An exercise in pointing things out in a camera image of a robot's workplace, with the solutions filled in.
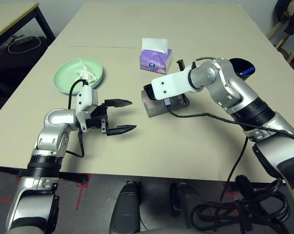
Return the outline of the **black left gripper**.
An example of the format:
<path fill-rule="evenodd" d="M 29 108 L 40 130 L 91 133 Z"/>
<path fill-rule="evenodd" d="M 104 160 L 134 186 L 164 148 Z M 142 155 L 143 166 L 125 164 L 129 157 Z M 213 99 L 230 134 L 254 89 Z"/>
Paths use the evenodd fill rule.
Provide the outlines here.
<path fill-rule="evenodd" d="M 90 118 L 86 120 L 87 128 L 101 129 L 103 134 L 107 136 L 121 135 L 135 129 L 136 125 L 120 125 L 116 128 L 109 128 L 108 125 L 108 107 L 125 107 L 132 105 L 129 100 L 124 99 L 106 99 L 103 104 L 97 106 L 90 114 Z"/>

